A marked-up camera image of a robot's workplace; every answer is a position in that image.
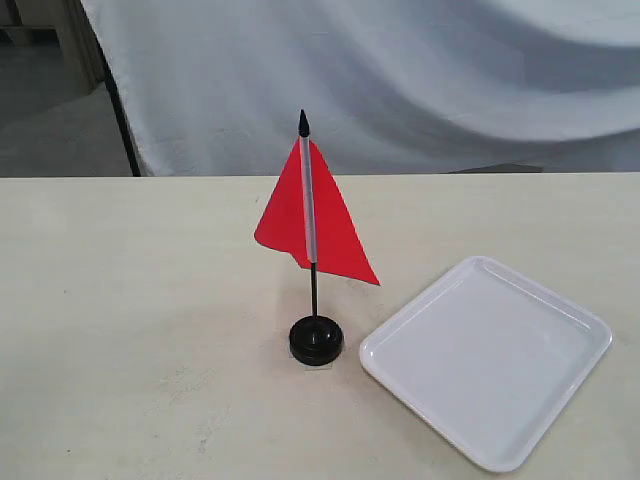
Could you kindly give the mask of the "red flag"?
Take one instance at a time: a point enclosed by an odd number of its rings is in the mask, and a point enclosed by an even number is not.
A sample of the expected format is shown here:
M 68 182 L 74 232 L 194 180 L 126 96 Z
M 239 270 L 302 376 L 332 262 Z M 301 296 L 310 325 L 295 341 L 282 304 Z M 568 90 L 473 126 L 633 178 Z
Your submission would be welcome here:
M 318 314 L 319 272 L 377 285 L 337 183 L 300 112 L 298 138 L 254 232 L 262 246 L 290 254 L 311 272 L 312 314 Z

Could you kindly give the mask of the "black round flag base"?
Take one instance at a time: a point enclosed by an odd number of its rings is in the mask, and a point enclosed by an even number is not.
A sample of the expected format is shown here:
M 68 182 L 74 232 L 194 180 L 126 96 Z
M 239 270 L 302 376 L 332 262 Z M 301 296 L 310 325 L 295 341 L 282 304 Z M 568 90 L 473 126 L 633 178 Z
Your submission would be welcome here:
M 332 319 L 311 315 L 298 320 L 289 331 L 289 350 L 300 363 L 320 367 L 342 352 L 344 334 Z

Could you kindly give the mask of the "white backdrop cloth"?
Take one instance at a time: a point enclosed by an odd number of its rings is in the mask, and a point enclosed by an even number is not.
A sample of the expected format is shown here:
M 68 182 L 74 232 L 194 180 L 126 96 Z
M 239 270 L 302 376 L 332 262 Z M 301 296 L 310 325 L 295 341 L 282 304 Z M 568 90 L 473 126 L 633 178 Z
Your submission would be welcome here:
M 639 167 L 635 1 L 88 1 L 151 175 Z

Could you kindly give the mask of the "white square plastic tray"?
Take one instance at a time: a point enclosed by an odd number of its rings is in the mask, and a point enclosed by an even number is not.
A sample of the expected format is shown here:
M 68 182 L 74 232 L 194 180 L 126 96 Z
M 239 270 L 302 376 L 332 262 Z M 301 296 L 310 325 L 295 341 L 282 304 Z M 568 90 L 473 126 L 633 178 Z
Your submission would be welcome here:
M 362 367 L 477 466 L 518 469 L 612 341 L 500 262 L 461 261 L 361 343 Z

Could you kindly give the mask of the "black backdrop stand pole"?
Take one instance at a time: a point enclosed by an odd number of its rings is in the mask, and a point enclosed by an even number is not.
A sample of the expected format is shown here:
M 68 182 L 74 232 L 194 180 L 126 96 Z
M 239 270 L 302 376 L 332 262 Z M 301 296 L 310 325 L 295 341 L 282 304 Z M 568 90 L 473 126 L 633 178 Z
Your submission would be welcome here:
M 126 157 L 129 163 L 129 167 L 133 177 L 141 177 L 140 165 L 136 157 L 136 149 L 134 141 L 131 136 L 128 121 L 126 119 L 124 107 L 122 105 L 121 98 L 118 93 L 117 85 L 111 69 L 105 58 L 102 58 L 103 69 L 105 73 L 105 86 L 109 94 L 109 98 L 112 104 L 112 108 L 115 114 L 116 123 L 120 132 L 123 147 L 126 153 Z

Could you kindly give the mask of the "wooden furniture in background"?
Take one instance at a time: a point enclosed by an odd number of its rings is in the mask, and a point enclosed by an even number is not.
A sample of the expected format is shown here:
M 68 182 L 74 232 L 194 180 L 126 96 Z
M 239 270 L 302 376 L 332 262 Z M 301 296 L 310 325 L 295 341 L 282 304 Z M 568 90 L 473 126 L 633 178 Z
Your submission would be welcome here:
M 104 80 L 101 50 L 81 1 L 1 0 L 1 34 L 16 47 L 55 34 L 67 72 L 82 95 Z

